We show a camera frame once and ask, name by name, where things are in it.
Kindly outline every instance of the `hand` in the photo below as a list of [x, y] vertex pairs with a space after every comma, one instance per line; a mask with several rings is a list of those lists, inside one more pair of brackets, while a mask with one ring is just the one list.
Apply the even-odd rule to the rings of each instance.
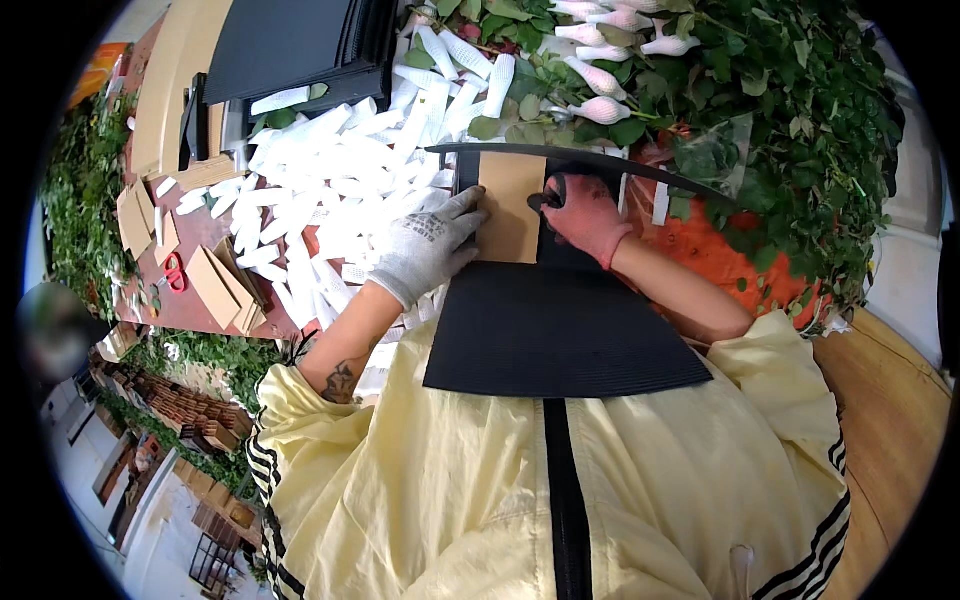
[[417, 299], [440, 286], [476, 258], [475, 245], [464, 245], [489, 216], [468, 212], [487, 192], [474, 185], [441, 204], [401, 217], [387, 227], [380, 262], [368, 279], [375, 281], [409, 311]]
[[563, 205], [562, 208], [540, 205], [540, 212], [550, 227], [574, 248], [593, 256], [604, 271], [608, 271], [620, 240], [634, 230], [632, 225], [623, 222], [610, 188], [593, 176], [558, 173], [547, 180], [543, 195], [560, 200]]

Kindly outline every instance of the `orange object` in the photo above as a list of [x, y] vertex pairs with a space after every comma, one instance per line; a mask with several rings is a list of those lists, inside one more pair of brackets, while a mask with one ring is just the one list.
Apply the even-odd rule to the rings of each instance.
[[[658, 166], [668, 156], [660, 151], [640, 153], [632, 156], [633, 160], [643, 164]], [[698, 198], [690, 201], [690, 218], [686, 223], [680, 219], [667, 217], [662, 227], [652, 224], [653, 199], [657, 183], [639, 177], [630, 178], [627, 183], [624, 201], [627, 205], [627, 221], [634, 226], [634, 233], [642, 241], [657, 248], [670, 258], [695, 271], [713, 284], [723, 288], [728, 294], [736, 298], [751, 313], [757, 316], [757, 307], [763, 306], [761, 314], [770, 312], [771, 304], [776, 300], [780, 308], [785, 307], [807, 287], [805, 279], [794, 279], [790, 276], [790, 260], [782, 252], [774, 262], [774, 266], [766, 273], [757, 273], [746, 256], [735, 251], [727, 243], [722, 233], [716, 231], [704, 212], [704, 203]], [[731, 217], [727, 227], [750, 229], [756, 227], [758, 219], [751, 214], [735, 215]], [[757, 280], [763, 277], [763, 288], [757, 287]], [[736, 282], [744, 278], [747, 280], [747, 289], [741, 292]], [[770, 296], [763, 298], [763, 289], [770, 286]], [[813, 318], [813, 311], [817, 304], [817, 290], [814, 286], [813, 300], [806, 306], [796, 319], [794, 326], [805, 327]], [[824, 298], [823, 309], [829, 304], [830, 296]]]
[[90, 59], [90, 63], [84, 69], [84, 73], [80, 76], [77, 86], [73, 88], [70, 104], [67, 105], [68, 110], [78, 105], [84, 98], [100, 91], [100, 88], [110, 78], [110, 74], [113, 73], [113, 66], [127, 50], [127, 45], [126, 42], [118, 42], [102, 44], [97, 48]]

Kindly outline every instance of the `tattoo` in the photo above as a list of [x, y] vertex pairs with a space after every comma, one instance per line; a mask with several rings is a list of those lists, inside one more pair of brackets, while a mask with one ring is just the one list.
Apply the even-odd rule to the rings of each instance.
[[333, 368], [333, 373], [326, 379], [326, 389], [320, 393], [320, 397], [328, 402], [350, 404], [350, 401], [353, 400], [353, 390], [356, 389], [360, 377], [353, 374], [353, 370], [349, 365], [362, 360], [363, 364], [360, 365], [360, 372], [362, 374], [363, 366], [366, 365], [367, 362], [367, 357], [370, 356], [373, 349], [376, 348], [376, 343], [380, 341], [381, 337], [383, 336], [376, 336], [371, 339], [370, 348], [360, 356], [340, 361], [340, 364]]

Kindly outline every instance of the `red scissors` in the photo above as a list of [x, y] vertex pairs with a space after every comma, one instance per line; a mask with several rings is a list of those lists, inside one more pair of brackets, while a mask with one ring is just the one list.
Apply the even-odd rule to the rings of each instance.
[[156, 286], [167, 283], [174, 294], [182, 294], [186, 290], [186, 275], [183, 273], [182, 265], [180, 255], [170, 252], [167, 259], [163, 261], [163, 278], [156, 283]]

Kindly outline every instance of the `yellow jacket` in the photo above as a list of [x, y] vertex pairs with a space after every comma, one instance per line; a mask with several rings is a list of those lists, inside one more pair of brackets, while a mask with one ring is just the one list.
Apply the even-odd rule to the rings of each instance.
[[[248, 443], [286, 598], [555, 598], [542, 401], [424, 389], [435, 326], [375, 408], [275, 366]], [[713, 345], [714, 380], [565, 404], [593, 598], [811, 598], [850, 520], [833, 395], [782, 312]]]

